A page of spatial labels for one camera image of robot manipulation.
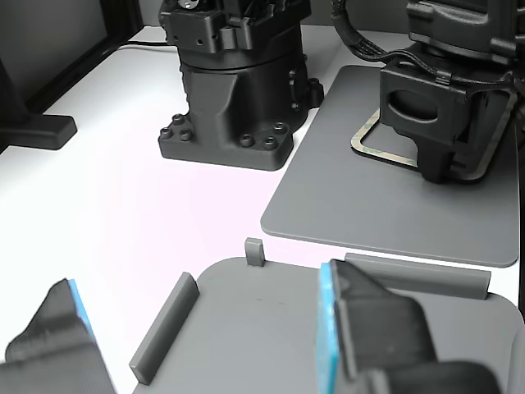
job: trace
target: gray plate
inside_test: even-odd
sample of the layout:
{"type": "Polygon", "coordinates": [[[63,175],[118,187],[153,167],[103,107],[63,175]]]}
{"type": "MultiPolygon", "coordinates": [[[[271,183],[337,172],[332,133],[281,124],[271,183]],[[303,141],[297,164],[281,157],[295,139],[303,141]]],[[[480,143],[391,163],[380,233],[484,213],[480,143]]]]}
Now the gray plate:
{"type": "MultiPolygon", "coordinates": [[[[271,236],[508,267],[518,259],[515,138],[486,179],[434,185],[418,172],[357,155],[352,136],[379,108],[379,70],[341,69],[261,219],[271,236]]],[[[380,125],[367,146],[416,158],[412,140],[380,125]]]]}
{"type": "MultiPolygon", "coordinates": [[[[317,275],[314,268],[272,262],[260,268],[245,258],[228,259],[199,277],[194,300],[194,282],[185,274],[131,363],[138,377],[150,374],[148,383],[155,375],[134,393],[315,394],[317,275]],[[191,309],[187,318],[186,311],[176,316],[183,305],[191,309]],[[173,341],[173,324],[181,321],[173,341]],[[165,358],[155,355],[168,348],[165,358]]],[[[440,360],[482,363],[502,392],[523,393],[525,330],[510,302],[498,295],[473,300],[401,293],[424,308],[440,360]]]]}

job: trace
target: black bolt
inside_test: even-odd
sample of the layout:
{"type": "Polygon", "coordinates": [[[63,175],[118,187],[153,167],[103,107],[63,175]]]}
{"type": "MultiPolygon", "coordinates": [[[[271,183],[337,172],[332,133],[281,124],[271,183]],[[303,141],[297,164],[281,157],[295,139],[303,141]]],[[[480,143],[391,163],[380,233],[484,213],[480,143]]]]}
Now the black bolt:
{"type": "Polygon", "coordinates": [[[177,113],[176,115],[173,115],[172,120],[173,120],[173,124],[175,126],[180,126],[180,125],[184,124],[184,122],[186,121],[184,119],[184,115],[181,115],[179,113],[177,113]]]}
{"type": "Polygon", "coordinates": [[[251,134],[244,134],[242,137],[240,137],[240,144],[241,146],[244,146],[245,148],[249,148],[254,143],[253,137],[251,134]]]}
{"type": "Polygon", "coordinates": [[[276,134],[286,134],[286,132],[289,130],[289,127],[286,123],[279,121],[273,125],[273,130],[276,134]]]}
{"type": "Polygon", "coordinates": [[[192,138],[194,138],[194,132],[189,129],[181,130],[179,137],[181,141],[190,141],[192,138]]]}
{"type": "Polygon", "coordinates": [[[277,142],[277,139],[275,137],[267,137],[264,140],[264,149],[265,150],[273,150],[277,148],[277,145],[279,143],[277,142]]]}
{"type": "Polygon", "coordinates": [[[169,140],[173,136],[173,131],[169,127],[164,127],[161,130],[161,139],[162,140],[169,140]]]}

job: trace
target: wall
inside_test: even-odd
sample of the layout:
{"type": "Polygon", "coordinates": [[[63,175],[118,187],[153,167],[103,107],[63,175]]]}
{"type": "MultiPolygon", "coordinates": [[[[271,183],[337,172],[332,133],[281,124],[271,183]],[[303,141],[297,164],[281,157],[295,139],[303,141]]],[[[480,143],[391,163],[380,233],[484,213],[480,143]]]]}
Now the wall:
{"type": "MultiPolygon", "coordinates": [[[[310,0],[312,16],[307,25],[331,25],[331,1],[310,0]]],[[[405,8],[408,0],[349,0],[348,10],[352,23],[361,30],[378,30],[395,33],[408,31],[405,8]],[[377,15],[374,10],[381,10],[377,15]]],[[[158,26],[158,10],[162,0],[140,0],[145,25],[158,26]]]]}
{"type": "Polygon", "coordinates": [[[99,0],[0,0],[0,58],[24,99],[105,38],[99,0]]]}

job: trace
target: small gray block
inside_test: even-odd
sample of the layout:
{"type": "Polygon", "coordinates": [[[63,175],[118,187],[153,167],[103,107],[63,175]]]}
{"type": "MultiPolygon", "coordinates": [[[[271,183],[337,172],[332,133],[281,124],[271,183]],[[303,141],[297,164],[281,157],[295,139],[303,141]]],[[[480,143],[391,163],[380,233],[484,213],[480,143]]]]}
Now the small gray block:
{"type": "Polygon", "coordinates": [[[264,267],[266,257],[264,256],[263,241],[257,238],[246,238],[244,242],[244,251],[248,265],[254,267],[264,267]]]}
{"type": "Polygon", "coordinates": [[[345,260],[383,286],[406,291],[484,300],[491,272],[347,254],[345,260]]]}
{"type": "Polygon", "coordinates": [[[197,283],[183,273],[131,359],[130,367],[139,383],[153,381],[198,297],[197,283]]]}
{"type": "Polygon", "coordinates": [[[525,327],[516,334],[510,355],[509,386],[507,394],[523,394],[525,388],[525,327]]]}

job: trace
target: white table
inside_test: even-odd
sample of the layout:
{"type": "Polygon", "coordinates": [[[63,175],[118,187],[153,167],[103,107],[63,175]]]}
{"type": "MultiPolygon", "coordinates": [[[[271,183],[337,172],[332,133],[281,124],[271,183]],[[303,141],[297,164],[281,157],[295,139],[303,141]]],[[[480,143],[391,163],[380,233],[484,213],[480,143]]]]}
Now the white table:
{"type": "MultiPolygon", "coordinates": [[[[409,43],[368,36],[384,48],[409,43]]],[[[163,38],[151,27],[136,37],[163,38]]],[[[358,64],[331,27],[307,26],[304,48],[325,90],[341,66],[358,64]]],[[[127,394],[136,384],[128,363],[182,272],[198,277],[244,255],[248,236],[264,240],[267,259],[309,267],[363,253],[263,233],[259,219],[286,166],[258,172],[162,158],[159,130],[186,110],[176,52],[126,48],[48,111],[79,127],[63,149],[0,155],[0,348],[25,329],[53,283],[74,278],[116,389],[127,394]]],[[[315,113],[295,133],[296,146],[315,113]]],[[[519,265],[491,271],[489,290],[517,304],[519,265]]]]}

